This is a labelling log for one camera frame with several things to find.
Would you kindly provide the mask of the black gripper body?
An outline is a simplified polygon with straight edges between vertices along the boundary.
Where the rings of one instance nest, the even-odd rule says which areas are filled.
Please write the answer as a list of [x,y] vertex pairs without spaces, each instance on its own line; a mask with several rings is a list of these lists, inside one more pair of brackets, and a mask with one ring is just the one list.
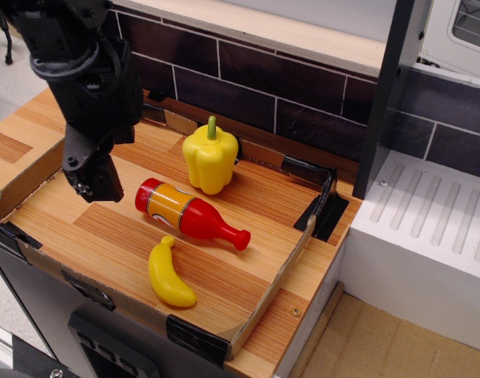
[[134,142],[143,91],[127,40],[46,41],[46,82],[66,121],[67,158],[104,157]]

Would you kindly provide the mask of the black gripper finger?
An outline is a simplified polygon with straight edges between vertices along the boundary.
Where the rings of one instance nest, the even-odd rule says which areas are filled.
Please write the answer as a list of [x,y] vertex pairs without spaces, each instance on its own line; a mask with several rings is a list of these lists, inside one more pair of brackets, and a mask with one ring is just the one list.
[[71,125],[65,126],[65,147],[62,170],[70,186],[78,195],[88,195],[87,166],[90,161],[110,155],[113,140],[97,142]]
[[88,202],[119,202],[124,192],[110,155],[90,161],[87,166]]

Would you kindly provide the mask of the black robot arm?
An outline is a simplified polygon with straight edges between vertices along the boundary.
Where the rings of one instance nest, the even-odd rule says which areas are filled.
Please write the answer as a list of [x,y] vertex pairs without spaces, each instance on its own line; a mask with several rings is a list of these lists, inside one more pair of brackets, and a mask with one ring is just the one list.
[[129,42],[102,31],[112,8],[111,1],[0,1],[65,118],[62,170],[87,202],[122,200],[110,153],[134,142],[142,115]]

